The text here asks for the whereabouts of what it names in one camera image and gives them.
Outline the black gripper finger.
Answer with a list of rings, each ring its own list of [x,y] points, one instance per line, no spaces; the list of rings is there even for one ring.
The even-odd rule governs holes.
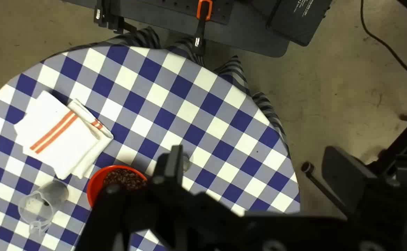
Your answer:
[[[181,145],[172,145],[167,153],[161,153],[156,162],[149,185],[154,194],[179,194],[182,191],[182,176],[185,155]]]

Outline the dark grey robot base platform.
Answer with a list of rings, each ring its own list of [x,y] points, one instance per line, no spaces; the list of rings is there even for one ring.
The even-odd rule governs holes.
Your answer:
[[[93,11],[93,22],[121,33],[128,19],[269,57],[290,42],[308,46],[331,0],[64,0]]]

